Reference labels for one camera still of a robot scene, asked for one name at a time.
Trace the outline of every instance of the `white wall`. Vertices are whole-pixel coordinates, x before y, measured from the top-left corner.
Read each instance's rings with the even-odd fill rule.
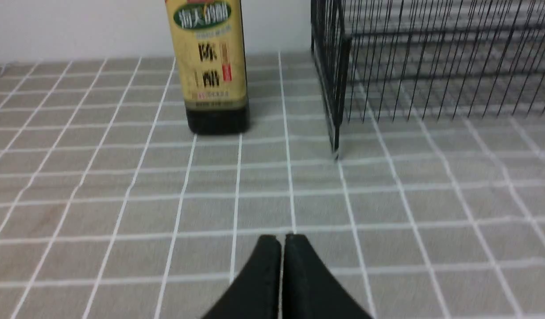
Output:
[[[309,48],[309,0],[244,0],[248,53]],[[163,0],[0,0],[0,63],[171,55]]]

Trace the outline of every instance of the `black wire fence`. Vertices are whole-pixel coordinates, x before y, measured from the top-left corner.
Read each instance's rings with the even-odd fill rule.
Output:
[[[312,0],[329,134],[344,120],[545,113],[545,0]]]

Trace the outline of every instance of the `black object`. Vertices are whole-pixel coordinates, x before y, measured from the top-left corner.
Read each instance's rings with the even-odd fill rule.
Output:
[[[276,319],[282,248],[262,235],[246,265],[203,319]]]
[[[284,244],[283,319],[371,319],[323,265],[306,236]]]
[[[203,319],[276,319],[281,247],[260,236],[248,262]],[[283,319],[372,319],[339,285],[303,235],[286,235]]]
[[[333,151],[347,121],[545,113],[545,0],[311,0]]]

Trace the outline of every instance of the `white grout line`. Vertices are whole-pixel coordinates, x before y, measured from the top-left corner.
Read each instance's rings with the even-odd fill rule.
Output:
[[[237,155],[237,172],[236,172],[236,185],[235,185],[235,208],[233,212],[233,241],[231,246],[231,267],[229,270],[229,284],[235,279],[235,256],[236,256],[236,238],[237,238],[237,226],[239,220],[239,190],[240,190],[240,162],[242,157],[243,146],[243,134],[239,134],[239,151]]]
[[[290,219],[292,221],[292,232],[296,230],[296,215],[294,208],[294,183],[292,182],[292,161],[290,160],[290,143],[288,139],[288,118],[286,117],[286,99],[284,97],[284,80],[282,78],[282,58],[278,51],[278,68],[280,73],[280,93],[282,96],[282,115],[284,117],[284,137],[286,140],[286,169],[288,170],[288,190],[290,192]]]
[[[138,70],[138,67],[140,65],[140,62],[141,60],[139,59],[139,62],[137,64],[137,69]],[[131,76],[131,79],[129,80],[129,85],[130,83],[132,83],[133,79],[135,78],[135,75],[136,73],[134,73],[132,76]],[[107,262],[108,262],[108,259],[109,259],[109,256],[111,254],[111,250],[113,249],[113,246],[115,244],[115,238],[117,237],[117,234],[119,232],[119,227],[121,225],[121,221],[123,219],[123,215],[124,215],[124,212],[125,212],[125,208],[127,206],[127,202],[128,202],[128,198],[130,196],[130,193],[131,193],[131,190],[133,188],[133,186],[135,185],[136,183],[136,180],[137,180],[137,176],[139,175],[139,170],[141,168],[141,166],[143,165],[143,162],[144,162],[144,158],[145,158],[145,155],[147,153],[147,150],[148,150],[148,145],[152,139],[152,135],[155,131],[155,127],[157,125],[157,121],[158,121],[158,117],[160,116],[160,112],[162,110],[162,103],[166,97],[166,93],[168,91],[168,85],[170,84],[170,79],[172,77],[172,73],[170,73],[170,75],[168,76],[168,79],[167,79],[167,83],[166,83],[166,87],[163,91],[163,94],[161,96],[161,100],[160,100],[160,103],[158,105],[158,109],[156,111],[156,115],[155,115],[155,118],[153,119],[153,123],[152,123],[152,126],[151,126],[151,129],[148,133],[148,137],[147,137],[147,141],[144,145],[144,148],[143,148],[143,152],[141,153],[141,156],[140,156],[140,159],[139,159],[139,163],[137,164],[137,168],[135,170],[135,173],[133,174],[133,177],[132,177],[132,181],[131,181],[131,184],[127,187],[127,191],[125,192],[125,198],[123,200],[123,204],[121,205],[121,209],[119,210],[119,215],[117,217],[117,221],[115,222],[115,228],[113,229],[113,233],[111,235],[111,240],[109,241],[109,245],[107,247],[107,251],[105,252],[105,256],[102,260],[102,263],[101,263],[101,267],[100,267],[100,270],[97,274],[97,278],[96,278],[96,283],[94,284],[93,286],[93,289],[92,289],[92,292],[91,292],[91,295],[88,299],[88,303],[87,303],[87,306],[85,308],[85,311],[84,311],[84,314],[82,315],[82,319],[86,319],[91,311],[91,307],[92,307],[92,304],[93,304],[93,301],[94,301],[94,298],[95,298],[95,295],[97,293],[97,289],[99,287],[99,282],[102,280],[103,278],[103,274],[104,274],[104,271],[105,271],[105,268],[107,266]],[[127,86],[127,88],[125,89],[125,92],[123,93],[123,96],[121,97],[121,102],[124,100],[124,97],[125,95],[127,94],[129,90],[129,86]]]
[[[361,86],[361,91],[363,93],[363,99],[366,100],[366,103],[368,104],[369,101],[367,100],[367,93],[365,92],[365,88]],[[404,186],[402,185],[402,181],[398,177],[398,174],[396,173],[396,168],[394,167],[394,162],[392,161],[392,158],[390,156],[390,152],[388,151],[388,148],[386,147],[386,143],[384,142],[384,139],[382,138],[382,135],[380,134],[380,129],[378,127],[377,121],[374,119],[373,111],[370,108],[370,105],[367,107],[370,119],[372,121],[373,127],[378,135],[378,140],[380,143],[380,146],[382,147],[384,151],[384,155],[387,157],[388,166],[390,167],[390,170],[392,172],[392,177],[394,178],[394,182],[396,183],[396,186],[398,187],[398,192],[400,193],[400,198],[402,199],[402,204],[404,205],[404,209],[406,211],[406,215],[408,216],[408,220],[410,221],[410,225],[412,226],[412,231],[414,232],[414,237],[416,238],[416,242],[418,243],[418,246],[420,248],[420,252],[422,253],[422,258],[424,259],[424,263],[426,267],[428,268],[428,272],[430,274],[430,280],[432,282],[432,286],[434,287],[434,290],[436,291],[436,297],[438,298],[440,309],[442,310],[442,313],[444,314],[444,317],[446,319],[451,318],[451,313],[448,309],[448,306],[446,304],[444,294],[442,293],[442,290],[440,288],[440,284],[438,283],[438,280],[436,278],[436,273],[434,269],[432,268],[432,262],[430,261],[430,257],[428,256],[428,252],[426,250],[426,247],[424,246],[424,242],[422,241],[422,237],[420,236],[420,232],[418,231],[418,226],[416,225],[416,222],[414,220],[414,215],[412,214],[412,211],[410,210],[410,205],[408,204],[408,199],[406,198],[406,194],[404,191]]]
[[[408,95],[406,90],[402,87],[402,84],[400,84],[399,89],[404,95],[404,97],[406,98],[406,100],[408,101],[408,103],[410,103],[411,101],[410,96]],[[495,256],[493,255],[491,248],[487,244],[487,241],[485,240],[485,237],[483,236],[481,229],[477,226],[475,219],[473,217],[473,213],[471,212],[471,208],[469,207],[469,204],[467,203],[467,201],[465,200],[465,197],[463,196],[463,192],[461,191],[458,180],[455,178],[453,172],[451,171],[451,166],[448,162],[448,159],[446,158],[445,154],[441,151],[440,147],[438,147],[438,145],[432,138],[432,135],[430,135],[430,132],[428,131],[428,128],[426,127],[426,124],[424,124],[422,119],[420,119],[416,109],[412,108],[412,111],[413,111],[412,115],[414,115],[416,122],[418,122],[418,125],[420,125],[420,128],[424,132],[424,135],[426,136],[426,140],[428,141],[428,144],[430,144],[430,147],[434,150],[434,152],[436,152],[436,154],[442,161],[444,169],[446,170],[446,174],[448,174],[448,177],[451,180],[451,184],[453,185],[453,188],[455,190],[455,194],[457,198],[459,199],[459,202],[462,204],[463,211],[465,212],[465,215],[467,216],[467,219],[469,220],[469,223],[471,224],[473,231],[475,232],[477,239],[479,240],[479,243],[481,244],[481,247],[483,248],[483,251],[487,255],[487,259],[489,260],[489,263],[493,266],[493,269],[495,269],[495,275],[497,276],[497,279],[499,280],[501,284],[503,292],[505,293],[505,297],[508,299],[513,311],[517,314],[518,317],[521,317],[522,307],[517,301],[517,298],[515,297],[513,291],[511,290],[505,276],[503,275],[503,272],[499,268],[499,265],[497,265]]]
[[[162,302],[164,300],[164,292],[166,290],[167,278],[168,278],[168,275],[170,273],[170,267],[171,267],[172,258],[173,258],[173,255],[174,255],[174,246],[176,244],[176,238],[178,236],[178,230],[179,230],[179,227],[180,227],[180,219],[182,217],[182,206],[184,204],[184,195],[186,194],[186,188],[188,186],[189,172],[190,172],[191,167],[192,167],[193,154],[195,152],[196,141],[197,141],[197,135],[194,135],[193,136],[192,147],[191,147],[191,149],[189,151],[188,169],[186,170],[186,175],[184,177],[184,184],[182,185],[182,191],[180,193],[180,200],[178,202],[178,210],[176,212],[176,220],[174,222],[174,230],[173,230],[173,234],[172,234],[172,239],[170,241],[170,248],[168,250],[168,257],[166,259],[166,266],[164,268],[164,275],[163,275],[163,279],[162,279],[162,284],[161,284],[161,287],[160,287],[160,292],[158,294],[158,300],[157,300],[157,303],[156,303],[156,310],[155,310],[155,316],[154,316],[155,319],[158,319],[160,317],[160,311],[162,310]]]
[[[139,62],[137,63],[136,65],[136,69],[135,71],[138,70],[139,68],[139,65],[140,65],[140,59],[139,59]],[[126,95],[127,91],[125,91],[123,93],[123,95],[121,96],[121,99],[119,101],[119,106],[117,107],[115,113],[113,114],[113,116],[111,117],[111,121],[110,123],[113,123],[115,121],[115,117],[117,116],[117,113],[120,109],[120,105],[122,104],[123,102],[123,99]],[[92,155],[89,163],[88,163],[88,166],[86,168],[86,172],[89,171],[91,169],[91,166],[97,156],[97,153],[99,152],[99,149],[101,148],[101,145],[103,145],[106,137],[107,137],[107,134],[109,132],[109,129],[106,129],[104,134],[103,134],[103,137],[101,138],[99,144],[97,145],[95,151],[94,151],[94,154]],[[71,204],[71,200],[74,199],[75,195],[76,195],[76,192],[78,191],[79,187],[82,186],[82,184],[84,183],[84,180],[86,178],[86,175],[87,173],[84,172],[84,175],[82,175],[81,179],[80,179],[80,183],[78,184],[78,186],[76,186],[74,188],[74,190],[72,190],[72,194],[70,195],[70,199],[68,200],[68,203],[66,204],[66,207],[64,208],[64,212],[62,213],[62,217],[60,218],[60,221],[58,222],[58,226],[56,227],[56,230],[54,230],[54,234],[52,235],[52,239],[50,240],[50,242],[48,243],[48,245],[46,246],[46,249],[44,250],[44,253],[42,255],[42,258],[40,259],[40,261],[38,262],[38,265],[36,267],[36,269],[34,270],[34,273],[33,275],[30,277],[30,283],[29,285],[26,287],[23,295],[21,296],[20,300],[19,300],[19,303],[17,303],[17,306],[15,307],[15,310],[13,311],[13,314],[11,315],[11,319],[15,319],[16,316],[19,314],[19,311],[21,309],[21,307],[23,306],[23,303],[25,302],[25,299],[26,299],[26,296],[28,295],[28,293],[30,292],[30,289],[32,287],[32,284],[34,283],[34,281],[36,281],[36,277],[38,276],[38,273],[40,272],[40,269],[42,268],[42,266],[44,265],[44,261],[46,260],[46,257],[48,256],[48,253],[50,252],[50,250],[52,249],[52,245],[54,244],[54,239],[58,236],[58,233],[60,232],[61,228],[62,228],[62,224],[64,223],[64,221],[66,220],[66,216],[68,214],[68,210],[70,209],[70,204]]]
[[[349,198],[349,191],[347,190],[347,181],[345,180],[345,174],[343,173],[343,167],[341,163],[337,163],[339,169],[339,176],[341,178],[341,184],[343,185],[343,193],[345,195],[345,204],[347,205],[347,214],[349,215],[349,222],[351,223],[351,230],[353,233],[353,240],[355,240],[355,248],[357,249],[357,258],[359,258],[359,266],[361,267],[361,275],[363,275],[363,285],[365,285],[365,294],[369,303],[369,311],[371,315],[377,317],[377,308],[373,299],[373,292],[371,285],[369,284],[369,276],[367,274],[365,266],[365,257],[363,256],[363,250],[361,249],[361,242],[359,240],[359,233],[357,232],[357,226],[355,224],[355,216],[353,214],[353,208],[351,207],[351,200]]]
[[[526,217],[527,220],[530,221],[530,226],[533,228],[534,232],[536,233],[536,235],[538,236],[538,238],[542,242],[542,245],[545,248],[545,234],[544,234],[543,230],[540,228],[540,226],[538,226],[538,223],[533,218],[532,214],[530,213],[530,210],[528,209],[526,204],[524,204],[524,202],[523,202],[522,198],[520,197],[520,195],[517,193],[516,188],[515,188],[514,183],[513,183],[512,179],[510,177],[510,174],[508,172],[508,169],[507,169],[506,165],[489,149],[487,144],[479,136],[479,132],[475,129],[475,127],[473,127],[473,125],[471,123],[469,123],[469,121],[464,121],[464,122],[465,122],[465,125],[467,125],[467,128],[469,129],[469,131],[473,134],[473,137],[475,138],[475,140],[477,141],[477,143],[479,144],[481,149],[483,149],[483,152],[485,152],[485,154],[487,154],[487,156],[489,156],[489,158],[493,162],[495,162],[495,164],[498,167],[501,168],[502,175],[504,176],[505,182],[508,185],[508,189],[509,189],[509,193],[510,193],[511,197],[513,198],[513,200],[515,201],[515,203],[517,204],[517,206],[521,210],[522,214]]]
[[[48,94],[44,97],[44,99],[40,102],[40,104],[38,105],[38,107],[36,109],[34,109],[34,112],[29,116],[29,118],[26,120],[25,122],[25,125],[23,126],[26,127],[26,125],[33,119],[34,115],[38,112],[38,110],[40,109],[40,107],[42,107],[42,105],[45,103],[45,101],[48,99],[48,97],[52,94],[52,92],[54,92],[54,89],[56,88],[56,86],[58,85],[58,83],[60,83],[60,81],[62,80],[62,77],[63,75],[66,74],[66,71],[70,68],[70,65],[72,65],[72,62],[68,63],[68,65],[66,66],[66,68],[64,69],[64,72],[62,73],[62,75],[60,75],[60,77],[58,78],[58,80],[54,83],[54,86],[50,89],[50,91],[48,91]],[[5,218],[3,220],[3,222],[1,222],[1,225],[0,225],[0,235],[1,235],[1,232],[3,231],[3,229],[5,228],[7,222],[9,221],[9,219],[11,218],[11,215],[13,213],[13,210],[15,210],[15,207],[16,205],[19,203],[20,201],[20,198],[23,196],[25,190],[27,190],[28,188],[30,188],[30,186],[32,186],[32,183],[34,182],[34,179],[36,178],[36,176],[38,175],[38,173],[40,172],[40,170],[42,170],[42,167],[44,167],[44,164],[46,163],[46,161],[48,161],[48,158],[50,157],[50,154],[52,154],[52,151],[54,150],[54,148],[56,147],[56,145],[58,145],[58,142],[60,141],[62,135],[64,135],[66,129],[68,128],[68,126],[70,125],[70,121],[75,117],[76,115],[76,111],[74,111],[72,113],[72,116],[70,117],[70,119],[68,120],[68,123],[66,123],[66,125],[64,125],[64,129],[61,131],[61,133],[58,135],[58,137],[56,137],[56,141],[54,142],[54,144],[52,145],[52,147],[48,150],[48,152],[46,153],[46,155],[44,156],[44,158],[42,159],[42,161],[40,161],[40,165],[38,165],[38,168],[36,169],[36,171],[30,175],[30,179],[29,181],[26,183],[26,186],[24,186],[20,191],[19,193],[17,194],[17,196],[15,197],[15,200],[13,201],[13,204],[11,204],[11,207],[9,208],[9,210],[7,211],[7,214],[5,215]],[[13,139],[10,141],[9,146],[11,146],[15,140],[17,139],[17,137],[19,137],[20,135],[20,132],[22,132],[23,129],[20,129],[19,130],[19,133],[17,133],[17,135],[15,135],[15,137],[13,137]]]

